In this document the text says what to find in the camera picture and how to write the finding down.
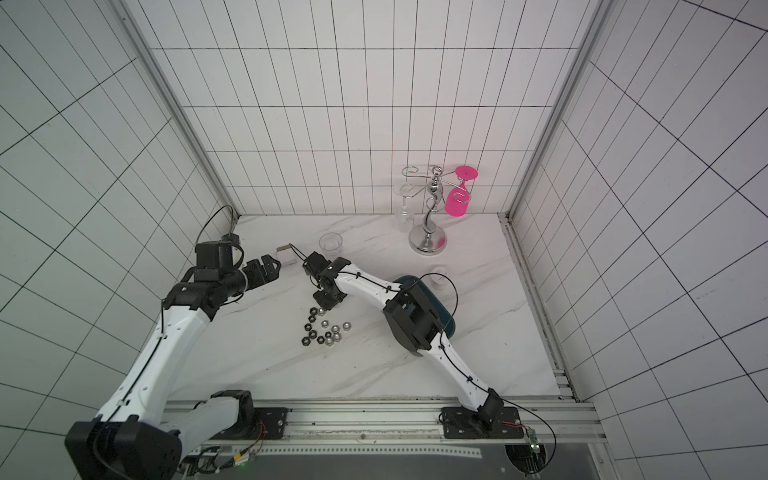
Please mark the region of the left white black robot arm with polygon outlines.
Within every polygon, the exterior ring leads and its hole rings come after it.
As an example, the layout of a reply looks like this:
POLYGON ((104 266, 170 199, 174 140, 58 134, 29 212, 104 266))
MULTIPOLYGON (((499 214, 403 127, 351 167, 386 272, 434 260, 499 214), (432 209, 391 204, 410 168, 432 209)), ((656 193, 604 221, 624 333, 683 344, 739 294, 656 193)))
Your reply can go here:
POLYGON ((196 245, 195 265, 162 299, 154 333, 123 382, 93 419, 74 423, 65 437, 81 478, 170 479, 206 441, 253 434, 256 414, 245 390, 218 392, 183 419, 162 421, 182 367, 218 311, 279 277, 276 258, 235 259, 241 249, 231 239, 196 245))

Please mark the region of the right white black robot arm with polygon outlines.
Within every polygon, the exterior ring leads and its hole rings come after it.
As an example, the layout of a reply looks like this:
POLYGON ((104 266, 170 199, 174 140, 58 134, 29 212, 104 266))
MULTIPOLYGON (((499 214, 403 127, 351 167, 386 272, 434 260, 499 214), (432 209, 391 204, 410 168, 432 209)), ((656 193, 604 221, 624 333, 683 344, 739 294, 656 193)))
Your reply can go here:
POLYGON ((331 261, 317 252, 303 260, 302 267, 316 284, 313 298, 320 308, 329 311, 348 296, 378 308, 398 344, 431 359, 455 382, 466 427, 481 436, 491 434, 501 420, 504 400, 461 359, 448 334, 453 315, 421 279, 386 281, 345 258, 331 261))

